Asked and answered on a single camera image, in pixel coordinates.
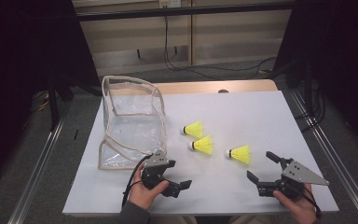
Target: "metal frame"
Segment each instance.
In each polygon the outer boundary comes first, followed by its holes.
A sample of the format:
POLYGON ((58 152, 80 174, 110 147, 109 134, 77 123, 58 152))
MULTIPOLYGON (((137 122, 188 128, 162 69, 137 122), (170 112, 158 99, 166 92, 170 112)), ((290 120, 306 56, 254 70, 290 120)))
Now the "metal frame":
POLYGON ((34 170, 28 180, 25 189, 22 191, 22 194, 19 200, 16 203, 16 207, 11 213, 10 219, 7 224, 21 224, 28 212, 28 209, 32 203, 34 195, 36 194, 37 187, 41 180, 42 174, 45 172, 45 168, 48 165, 48 160, 51 156, 52 151, 54 150, 55 144, 63 126, 63 121, 65 120, 66 115, 68 114, 69 107, 71 103, 65 103, 62 109, 62 116, 58 120, 55 129, 50 132, 48 140, 43 147, 42 153, 40 154, 39 160, 34 167, 34 170))
MULTIPOLYGON (((298 109, 302 113, 306 113, 307 108, 304 106, 305 102, 301 94, 298 91, 292 91, 292 96, 298 106, 298 109)), ((319 142, 322 150, 324 151, 325 156, 330 161, 330 164, 332 165, 333 169, 336 171, 339 180, 341 181, 345 190, 348 192, 354 205, 358 209, 358 185, 356 181, 348 172, 341 158, 334 150, 333 146, 331 145, 330 141, 324 134, 324 131, 319 126, 319 124, 314 125, 315 123, 317 123, 315 117, 306 117, 306 122, 308 123, 308 125, 312 126, 311 130, 313 132, 313 135, 315 136, 316 140, 319 142)))
POLYGON ((230 12, 252 12, 252 11, 272 11, 286 10, 294 7, 314 6, 323 4, 322 1, 308 2, 280 2, 280 3, 262 3, 262 4, 245 4, 219 7, 171 7, 156 8, 145 10, 119 11, 119 12, 98 12, 98 13, 77 13, 79 21, 104 21, 120 20, 147 17, 166 17, 166 16, 185 16, 201 14, 217 14, 230 12))

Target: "clear plastic bag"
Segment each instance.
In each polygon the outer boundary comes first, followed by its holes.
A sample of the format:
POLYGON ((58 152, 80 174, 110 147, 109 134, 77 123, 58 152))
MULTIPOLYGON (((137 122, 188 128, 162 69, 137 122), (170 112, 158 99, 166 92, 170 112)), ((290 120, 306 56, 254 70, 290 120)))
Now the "clear plastic bag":
POLYGON ((164 115, 155 85, 134 77, 104 77, 99 169, 133 169, 146 155, 166 153, 164 115))

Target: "white tabletop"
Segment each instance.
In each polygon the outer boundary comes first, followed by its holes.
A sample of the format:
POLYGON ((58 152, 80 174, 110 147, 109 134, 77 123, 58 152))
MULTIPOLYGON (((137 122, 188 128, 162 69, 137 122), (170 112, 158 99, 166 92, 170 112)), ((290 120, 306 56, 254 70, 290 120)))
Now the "white tabletop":
MULTIPOLYGON (((259 197, 255 184, 246 177, 248 169, 260 181, 281 177, 281 166, 268 159, 266 151, 293 158, 322 175, 280 91, 167 94, 163 98, 167 158, 176 161, 164 176, 177 183, 189 179, 193 182, 178 198, 159 195, 149 210, 152 215, 223 216, 286 211, 276 199, 259 197), (203 123, 204 135, 213 139, 211 156, 189 150, 189 142, 196 139, 180 134, 181 127, 197 120, 203 123), (225 150, 244 145, 250 146, 250 165, 225 157, 225 150)), ((122 192, 131 170, 98 170, 103 132, 101 105, 63 208, 67 215, 111 216, 121 210, 122 192)), ((313 185, 312 190, 322 211, 338 211, 328 187, 313 185)))

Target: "wall outlet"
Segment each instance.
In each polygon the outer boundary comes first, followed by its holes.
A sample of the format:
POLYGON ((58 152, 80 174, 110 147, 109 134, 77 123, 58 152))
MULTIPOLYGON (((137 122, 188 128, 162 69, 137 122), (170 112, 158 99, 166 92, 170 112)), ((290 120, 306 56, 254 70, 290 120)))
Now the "wall outlet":
POLYGON ((181 0, 171 0, 170 7, 181 7, 181 0))
POLYGON ((159 0, 159 7, 170 7, 170 0, 159 0))

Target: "black cable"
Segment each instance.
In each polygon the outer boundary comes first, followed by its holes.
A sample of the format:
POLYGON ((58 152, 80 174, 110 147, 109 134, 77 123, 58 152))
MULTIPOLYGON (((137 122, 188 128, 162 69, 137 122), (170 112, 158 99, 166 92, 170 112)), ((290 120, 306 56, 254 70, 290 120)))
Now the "black cable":
MULTIPOLYGON (((304 83, 300 82, 299 87, 304 87, 304 83)), ((312 111, 305 111, 301 115, 298 115, 295 117, 295 119, 303 119, 307 117, 311 117, 312 115, 315 115, 316 113, 320 112, 320 103, 319 103, 319 93, 320 88, 311 88, 313 91, 317 91, 316 97, 313 97, 313 104, 312 104, 312 111)))
POLYGON ((308 197, 307 195, 305 195, 303 192, 300 192, 298 191, 297 189, 293 188, 292 186, 288 185, 288 184, 284 184, 287 188, 289 189, 292 189, 294 190, 297 194, 301 195, 305 200, 307 200, 309 203, 311 203, 316 211, 315 211, 315 214, 316 214, 316 217, 318 219, 321 219, 322 218, 322 211, 321 211, 321 208, 319 207, 319 205, 316 203, 315 201, 315 198, 313 197, 313 194, 310 192, 310 190, 308 190, 307 188, 304 188, 309 194, 310 194, 310 197, 308 197))
POLYGON ((313 127, 315 127, 316 125, 319 125, 323 119, 324 119, 324 115, 325 115, 325 100, 324 100, 324 93, 322 92, 321 88, 319 87, 317 90, 317 97, 316 97, 316 101, 317 101, 317 107, 318 109, 318 115, 314 117, 314 119, 310 119, 310 125, 307 126, 306 128, 304 128, 303 130, 301 130, 301 132, 305 132, 313 127))
POLYGON ((135 184, 138 184, 140 182, 140 181, 137 181, 137 182, 134 182, 133 184, 131 183, 132 180, 133 180, 133 177, 135 176, 136 171, 138 170, 138 168, 142 164, 142 162, 144 162, 145 160, 150 159, 150 157, 152 157, 152 156, 149 155, 149 156, 143 157, 138 162, 138 164, 136 164, 135 168, 133 169, 131 177, 130 177, 130 180, 129 180, 129 183, 127 184, 127 187, 126 187, 126 191, 123 192, 124 196, 123 196, 123 202, 121 203, 121 207, 124 207, 124 204, 126 204, 128 198, 129 198, 129 194, 130 194, 130 190, 131 190, 132 186, 135 185, 135 184))
POLYGON ((195 69, 195 68, 211 68, 211 69, 219 69, 219 70, 226 70, 226 71, 232 71, 232 72, 241 72, 241 71, 246 71, 246 70, 251 70, 251 69, 257 68, 257 70, 255 71, 254 75, 252 75, 251 77, 246 78, 246 79, 250 79, 252 77, 255 77, 258 74, 260 66, 263 63, 266 63, 266 62, 268 62, 270 60, 275 60, 275 59, 276 59, 276 57, 269 57, 269 58, 263 60, 262 62, 254 65, 254 66, 247 67, 247 68, 241 68, 241 69, 230 69, 230 68, 222 68, 222 67, 207 66, 207 65, 197 65, 197 66, 183 67, 183 68, 176 67, 171 63, 170 58, 168 57, 168 17, 165 17, 164 62, 165 62, 166 67, 168 69, 172 70, 172 71, 189 71, 189 72, 197 73, 199 75, 202 75, 203 77, 207 77, 207 78, 210 78, 210 79, 223 80, 223 79, 220 79, 220 78, 207 76, 205 74, 202 74, 200 72, 194 71, 192 69, 195 69))

